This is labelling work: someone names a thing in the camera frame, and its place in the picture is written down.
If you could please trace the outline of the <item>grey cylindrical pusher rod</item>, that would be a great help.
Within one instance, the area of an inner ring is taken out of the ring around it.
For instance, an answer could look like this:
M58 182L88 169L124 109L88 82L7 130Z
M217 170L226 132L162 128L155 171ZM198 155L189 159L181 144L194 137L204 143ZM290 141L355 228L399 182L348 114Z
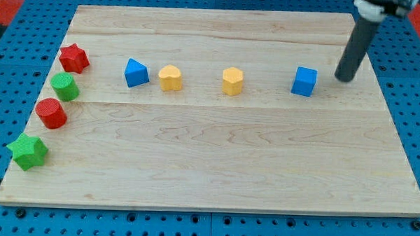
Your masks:
M349 82L354 79L379 26L379 22L359 17L335 70L337 80Z

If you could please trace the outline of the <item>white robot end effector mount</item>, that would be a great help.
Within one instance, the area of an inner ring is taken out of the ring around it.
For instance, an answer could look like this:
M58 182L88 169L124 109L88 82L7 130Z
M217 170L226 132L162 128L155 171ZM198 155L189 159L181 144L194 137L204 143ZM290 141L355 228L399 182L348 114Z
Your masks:
M371 22L382 22L386 16L404 18L419 0L354 0L358 14Z

